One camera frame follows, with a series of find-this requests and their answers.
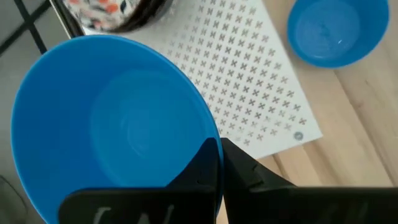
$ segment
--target small blue bowl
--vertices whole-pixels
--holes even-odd
[[[387,0],[297,0],[287,32],[293,50],[304,61],[336,68],[370,53],[388,22]]]
[[[22,184],[49,224],[70,193],[165,187],[207,138],[221,140],[193,84],[170,61],[110,35],[69,40],[28,72],[12,113]]]

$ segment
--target wooden surface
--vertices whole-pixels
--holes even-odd
[[[287,43],[295,0],[264,0],[295,67],[323,138],[260,162],[296,185],[398,185],[398,1],[383,41],[345,68],[307,65]],[[217,223],[228,223],[224,208]]]

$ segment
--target blue plastic bowl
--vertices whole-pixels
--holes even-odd
[[[207,138],[223,161],[216,124],[189,79],[154,50],[110,35],[46,53],[22,82],[11,129],[19,177],[50,224],[79,189],[165,187]]]
[[[370,53],[388,22],[387,0],[297,0],[288,21],[289,42],[312,65],[342,67]]]

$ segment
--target white mat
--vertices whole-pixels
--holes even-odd
[[[261,0],[174,0],[161,20],[122,36],[175,63],[220,135],[252,157],[322,136]]]

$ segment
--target gray floor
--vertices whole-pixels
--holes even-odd
[[[41,0],[24,0],[29,12],[40,5]],[[0,7],[0,42],[22,23],[13,0],[3,0]],[[53,9],[49,9],[36,23],[48,49],[68,39]],[[44,223],[30,204],[17,176],[10,147],[10,117],[14,97],[19,84],[30,66],[40,57],[30,32],[25,32],[2,56],[0,56],[0,175],[4,176],[23,196],[29,205],[26,223]]]

